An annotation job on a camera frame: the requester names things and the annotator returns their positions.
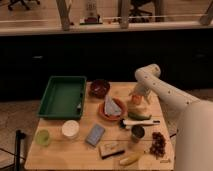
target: plate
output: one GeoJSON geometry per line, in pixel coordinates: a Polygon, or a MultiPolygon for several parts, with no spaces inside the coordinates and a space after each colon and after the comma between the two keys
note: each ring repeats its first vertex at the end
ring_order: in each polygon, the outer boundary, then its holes
{"type": "Polygon", "coordinates": [[[113,98],[114,102],[121,108],[121,114],[119,116],[114,116],[114,115],[106,115],[104,113],[104,106],[105,106],[105,102],[101,103],[99,105],[99,108],[98,108],[98,114],[106,119],[106,120],[109,120],[109,121],[118,121],[120,120],[121,118],[123,118],[124,114],[126,113],[126,106],[124,105],[124,103],[122,101],[120,101],[119,99],[116,99],[116,98],[113,98]]]}

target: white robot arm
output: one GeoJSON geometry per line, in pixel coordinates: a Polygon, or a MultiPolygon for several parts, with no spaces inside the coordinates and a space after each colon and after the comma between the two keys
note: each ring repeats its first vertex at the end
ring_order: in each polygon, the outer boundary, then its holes
{"type": "Polygon", "coordinates": [[[180,110],[175,147],[175,171],[213,170],[213,103],[201,100],[158,79],[156,64],[136,70],[136,93],[154,91],[167,104],[180,110]]]}

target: white container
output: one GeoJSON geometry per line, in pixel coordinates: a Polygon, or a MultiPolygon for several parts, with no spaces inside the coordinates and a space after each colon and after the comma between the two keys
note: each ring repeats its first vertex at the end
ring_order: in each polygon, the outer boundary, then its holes
{"type": "Polygon", "coordinates": [[[75,139],[79,132],[79,123],[75,120],[66,121],[62,125],[62,134],[69,139],[75,139]]]}

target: cabinet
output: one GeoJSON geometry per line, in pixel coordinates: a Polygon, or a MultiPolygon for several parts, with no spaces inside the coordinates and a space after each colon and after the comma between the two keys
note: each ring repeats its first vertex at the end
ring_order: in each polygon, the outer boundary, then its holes
{"type": "Polygon", "coordinates": [[[135,81],[157,63],[182,89],[212,87],[213,29],[5,36],[0,38],[0,100],[41,98],[51,75],[135,81]]]}

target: banana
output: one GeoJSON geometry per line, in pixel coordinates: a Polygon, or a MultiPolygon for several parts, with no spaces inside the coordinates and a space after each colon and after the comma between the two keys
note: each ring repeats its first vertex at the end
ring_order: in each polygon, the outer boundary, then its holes
{"type": "Polygon", "coordinates": [[[133,153],[133,154],[130,154],[129,156],[121,159],[119,161],[119,164],[122,166],[127,166],[127,165],[130,165],[130,164],[136,162],[139,158],[140,158],[139,153],[133,153]]]}

